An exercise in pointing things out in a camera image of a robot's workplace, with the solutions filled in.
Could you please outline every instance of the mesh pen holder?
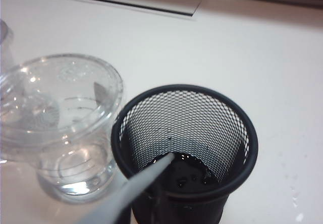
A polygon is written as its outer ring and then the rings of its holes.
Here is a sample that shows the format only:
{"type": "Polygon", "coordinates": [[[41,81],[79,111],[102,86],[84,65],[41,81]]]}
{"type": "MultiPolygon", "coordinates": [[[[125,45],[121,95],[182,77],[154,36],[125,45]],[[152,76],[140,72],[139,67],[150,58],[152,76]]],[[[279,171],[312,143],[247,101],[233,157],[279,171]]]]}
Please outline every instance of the mesh pen holder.
{"type": "Polygon", "coordinates": [[[258,152],[246,113],[222,94],[193,85],[162,86],[138,95],[120,112],[111,138],[127,178],[162,154],[183,152],[202,160],[219,183],[182,193],[155,181],[132,206],[139,224],[219,223],[229,194],[248,178],[258,152]]]}

